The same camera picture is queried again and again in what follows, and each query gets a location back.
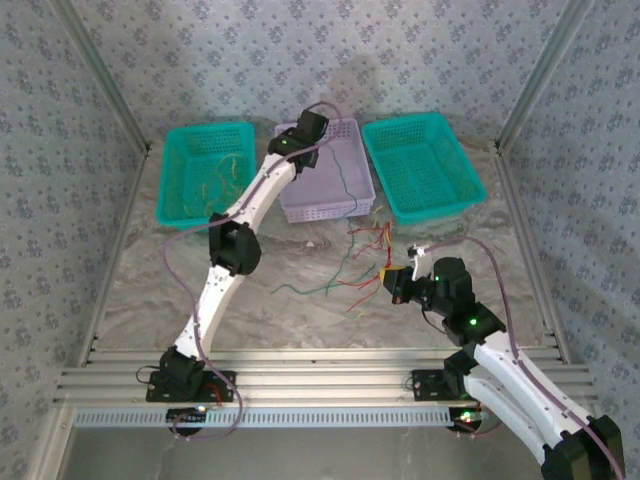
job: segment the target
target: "white cable tray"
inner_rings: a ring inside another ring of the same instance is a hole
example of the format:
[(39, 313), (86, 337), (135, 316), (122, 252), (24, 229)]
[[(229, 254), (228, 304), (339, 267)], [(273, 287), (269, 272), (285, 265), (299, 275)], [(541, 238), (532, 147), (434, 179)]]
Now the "white cable tray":
[[(227, 427), (236, 408), (209, 410), (199, 427)], [(166, 427), (166, 409), (78, 408), (74, 427)], [(448, 407), (266, 408), (245, 411), (239, 428), (443, 427), (451, 426)], [(179, 423), (193, 427), (194, 423)]]

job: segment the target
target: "white basket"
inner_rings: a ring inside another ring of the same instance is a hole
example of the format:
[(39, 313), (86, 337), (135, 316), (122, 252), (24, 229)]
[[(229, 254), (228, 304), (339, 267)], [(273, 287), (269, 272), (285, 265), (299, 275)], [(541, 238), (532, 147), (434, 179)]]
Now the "white basket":
[[(294, 123), (278, 125), (275, 133), (295, 127)], [(336, 134), (338, 120), (331, 120), (325, 137)], [(331, 147), (342, 169), (347, 190), (340, 179), (340, 169), (333, 160)], [(358, 122), (344, 118), (337, 136), (328, 146), (320, 147), (315, 168), (305, 168), (299, 177), (280, 194), (280, 205), (289, 223), (327, 220), (368, 215), (376, 198), (369, 163), (360, 137)]]

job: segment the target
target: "marble floor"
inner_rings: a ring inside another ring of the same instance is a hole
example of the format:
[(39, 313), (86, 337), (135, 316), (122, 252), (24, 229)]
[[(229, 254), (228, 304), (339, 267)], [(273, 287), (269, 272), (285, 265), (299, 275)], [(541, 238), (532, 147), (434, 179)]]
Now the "marble floor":
[[(487, 191), (487, 200), (463, 215), (438, 222), (393, 228), (394, 264), (408, 264), (407, 247), (434, 244), (457, 235), (472, 235), (489, 245), (497, 257), (514, 313), (516, 336), (522, 345), (539, 345), (544, 331), (531, 283), (512, 227), (504, 193), (495, 169), (496, 155), (490, 142), (462, 140)], [(155, 219), (157, 185), (163, 145), (154, 145), (144, 168), (117, 266), (98, 328), (98, 350), (151, 350), (171, 345), (189, 318), (189, 303), (164, 271), (159, 249), (174, 230)], [(355, 217), (353, 227), (386, 221), (391, 212), (372, 168), (377, 199), (375, 215)], [(330, 347), (449, 347), (449, 340), (431, 329), (417, 305), (394, 306), (380, 291), (371, 301), (347, 313), (370, 290), (337, 287), (311, 295), (300, 290), (325, 285), (336, 272), (351, 237), (348, 222), (326, 220), (290, 225), (276, 202), (258, 232), (262, 260), (231, 300), (213, 340), (214, 349), (228, 348), (330, 348)], [(356, 252), (369, 242), (356, 236)], [(434, 252), (434, 256), (460, 256), (472, 273), (476, 296), (499, 316), (504, 306), (489, 259), (473, 244), (458, 244)], [(209, 266), (206, 235), (192, 235), (171, 247), (169, 261), (199, 295)], [(371, 276), (385, 263), (382, 251), (367, 251), (348, 258), (340, 279), (360, 277), (375, 264)]]

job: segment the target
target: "patterned wall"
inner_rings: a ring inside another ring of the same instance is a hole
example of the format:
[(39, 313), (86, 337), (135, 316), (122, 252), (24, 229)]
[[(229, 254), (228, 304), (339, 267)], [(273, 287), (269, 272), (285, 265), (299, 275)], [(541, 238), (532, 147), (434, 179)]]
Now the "patterned wall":
[(140, 156), (44, 1), (0, 2), (0, 478), (74, 363)]
[(439, 110), (497, 137), (566, 0), (74, 0), (153, 140), (221, 116)]
[(599, 0), (509, 158), (553, 296), (640, 478), (640, 6)]

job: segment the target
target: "green basket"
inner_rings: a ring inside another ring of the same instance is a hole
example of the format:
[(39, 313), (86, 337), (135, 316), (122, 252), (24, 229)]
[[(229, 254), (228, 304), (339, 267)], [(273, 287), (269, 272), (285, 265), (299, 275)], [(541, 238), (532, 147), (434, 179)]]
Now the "green basket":
[(179, 230), (224, 213), (256, 174), (255, 131), (246, 122), (176, 128), (167, 134), (158, 223)]
[(400, 225), (457, 215), (487, 198), (439, 113), (369, 123), (362, 136)]

